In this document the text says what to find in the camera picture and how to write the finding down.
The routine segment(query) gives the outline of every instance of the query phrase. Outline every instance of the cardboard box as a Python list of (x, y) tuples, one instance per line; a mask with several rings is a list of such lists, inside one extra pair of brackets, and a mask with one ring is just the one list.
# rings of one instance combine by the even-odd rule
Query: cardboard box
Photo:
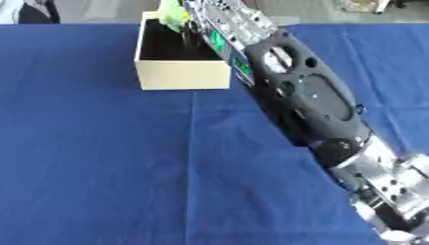
[(228, 89), (231, 68), (204, 45), (191, 52), (180, 33), (144, 12), (134, 63), (143, 90)]

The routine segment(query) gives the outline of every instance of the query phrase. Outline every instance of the robotic arm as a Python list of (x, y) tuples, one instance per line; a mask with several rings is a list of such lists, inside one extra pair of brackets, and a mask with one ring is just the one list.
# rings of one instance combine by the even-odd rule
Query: robotic arm
[(240, 0), (183, 0), (184, 41), (228, 62), (271, 121), (307, 147), (382, 239), (429, 244), (429, 158), (399, 158), (361, 120), (352, 92), (292, 33)]

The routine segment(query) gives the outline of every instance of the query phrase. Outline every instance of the sticker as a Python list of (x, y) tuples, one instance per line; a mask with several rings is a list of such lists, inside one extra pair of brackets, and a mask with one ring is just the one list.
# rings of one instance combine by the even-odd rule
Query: sticker
[(222, 52), (223, 47), (225, 47), (225, 39), (218, 31), (212, 31), (210, 33), (210, 41), (217, 52)]
[(233, 64), (235, 67), (237, 67), (237, 69), (241, 71), (242, 74), (245, 74), (247, 76), (249, 75), (249, 66), (243, 64), (238, 58), (233, 59)]

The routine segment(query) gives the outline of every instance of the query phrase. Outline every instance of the white floor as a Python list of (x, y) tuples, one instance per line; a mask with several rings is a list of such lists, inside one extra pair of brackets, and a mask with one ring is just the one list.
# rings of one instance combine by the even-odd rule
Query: white floor
[[(247, 0), (278, 24), (429, 22), (429, 1), (390, 6), (382, 15), (339, 10), (335, 0)], [(56, 0), (65, 23), (137, 23), (142, 11), (154, 11), (158, 0)]]

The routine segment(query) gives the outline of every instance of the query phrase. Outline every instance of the blue fabric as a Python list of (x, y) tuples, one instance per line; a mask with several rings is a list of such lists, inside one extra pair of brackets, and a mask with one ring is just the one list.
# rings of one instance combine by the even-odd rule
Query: blue fabric
[[(429, 153), (429, 26), (289, 28)], [(135, 25), (0, 27), (0, 244), (382, 244), (234, 78), (142, 92)]]

